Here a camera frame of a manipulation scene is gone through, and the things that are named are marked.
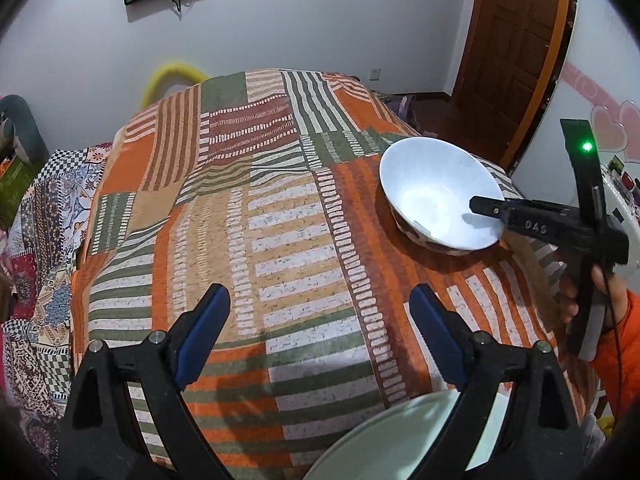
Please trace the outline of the orange sleeve forearm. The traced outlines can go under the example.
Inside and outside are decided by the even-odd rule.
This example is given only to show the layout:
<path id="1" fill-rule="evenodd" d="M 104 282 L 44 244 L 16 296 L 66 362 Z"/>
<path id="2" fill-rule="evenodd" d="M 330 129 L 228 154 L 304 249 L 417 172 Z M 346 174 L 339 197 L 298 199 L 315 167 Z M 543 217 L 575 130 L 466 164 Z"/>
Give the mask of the orange sleeve forearm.
<path id="1" fill-rule="evenodd" d="M 639 397 L 639 296 L 626 290 L 627 311 L 616 330 L 602 335 L 592 367 L 601 379 L 612 412 L 622 420 Z"/>

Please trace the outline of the person's right hand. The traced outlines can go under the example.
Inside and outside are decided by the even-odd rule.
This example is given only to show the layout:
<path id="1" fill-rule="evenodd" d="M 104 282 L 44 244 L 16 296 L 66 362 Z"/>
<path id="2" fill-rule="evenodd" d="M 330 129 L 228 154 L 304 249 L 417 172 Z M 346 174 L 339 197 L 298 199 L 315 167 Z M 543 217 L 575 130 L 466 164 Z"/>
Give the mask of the person's right hand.
<path id="1" fill-rule="evenodd" d="M 578 278 L 577 271 L 566 268 L 560 279 L 560 315 L 565 324 L 568 324 L 582 310 L 577 300 Z M 602 325 L 602 332 L 606 333 L 612 330 L 628 311 L 629 300 L 626 285 L 617 274 L 603 272 L 600 266 L 592 267 L 591 281 L 593 284 L 592 305 L 596 306 L 604 302 L 608 304 Z"/>

